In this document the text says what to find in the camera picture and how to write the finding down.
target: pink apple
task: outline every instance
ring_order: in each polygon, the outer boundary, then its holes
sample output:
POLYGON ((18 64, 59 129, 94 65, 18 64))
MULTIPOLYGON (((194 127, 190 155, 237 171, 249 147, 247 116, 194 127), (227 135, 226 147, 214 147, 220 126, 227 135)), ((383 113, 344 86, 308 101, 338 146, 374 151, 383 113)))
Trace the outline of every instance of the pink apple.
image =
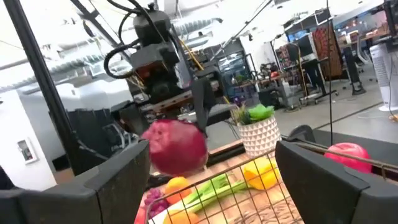
MULTIPOLYGON (((330 146, 329 150, 333 152, 340 152, 351 156, 360 157, 363 159, 370 159, 368 152, 363 147, 354 143, 338 143, 330 146)), ((372 171, 372 165, 368 164, 367 162, 361 162, 356 159, 351 159, 345 156, 338 156, 332 153, 325 153, 325 157, 333 159, 338 163, 341 163, 360 172, 370 173, 372 171)))

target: yellow bell pepper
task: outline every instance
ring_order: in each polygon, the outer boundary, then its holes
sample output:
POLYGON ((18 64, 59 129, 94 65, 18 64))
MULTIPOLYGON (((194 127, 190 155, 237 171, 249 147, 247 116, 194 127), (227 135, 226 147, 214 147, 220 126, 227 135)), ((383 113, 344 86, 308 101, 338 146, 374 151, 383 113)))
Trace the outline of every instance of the yellow bell pepper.
POLYGON ((267 190, 275 186, 278 183, 278 178, 280 178, 279 169, 276 167, 275 159, 260 157, 243 166, 243 176, 251 187, 258 190, 267 190))

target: potted plant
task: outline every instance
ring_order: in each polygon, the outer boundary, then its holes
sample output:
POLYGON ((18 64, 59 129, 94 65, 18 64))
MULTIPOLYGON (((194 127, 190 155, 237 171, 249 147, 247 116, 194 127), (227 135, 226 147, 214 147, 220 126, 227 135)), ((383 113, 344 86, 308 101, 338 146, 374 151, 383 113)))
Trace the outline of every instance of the potted plant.
POLYGON ((238 125, 244 148, 250 157, 273 150, 276 142, 282 139, 273 106, 258 104, 247 109, 242 105, 232 111, 232 118, 238 125))

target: white geometric planter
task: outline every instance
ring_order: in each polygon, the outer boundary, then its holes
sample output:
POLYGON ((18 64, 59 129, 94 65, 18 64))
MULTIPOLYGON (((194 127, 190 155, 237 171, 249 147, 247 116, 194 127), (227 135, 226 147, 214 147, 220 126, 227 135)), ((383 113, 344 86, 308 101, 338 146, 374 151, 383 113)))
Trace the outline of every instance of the white geometric planter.
POLYGON ((264 121, 249 125, 238 125, 243 146, 250 157, 256 157, 275 149, 276 142, 282 140, 274 115, 264 121))

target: person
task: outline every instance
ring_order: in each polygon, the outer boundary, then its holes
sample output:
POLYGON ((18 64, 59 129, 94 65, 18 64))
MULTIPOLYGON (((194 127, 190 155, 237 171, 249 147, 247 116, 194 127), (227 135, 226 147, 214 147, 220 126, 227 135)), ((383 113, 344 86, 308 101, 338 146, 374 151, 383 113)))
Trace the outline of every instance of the person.
POLYGON ((15 185, 6 174, 6 171, 0 166, 0 190, 14 189, 15 185))

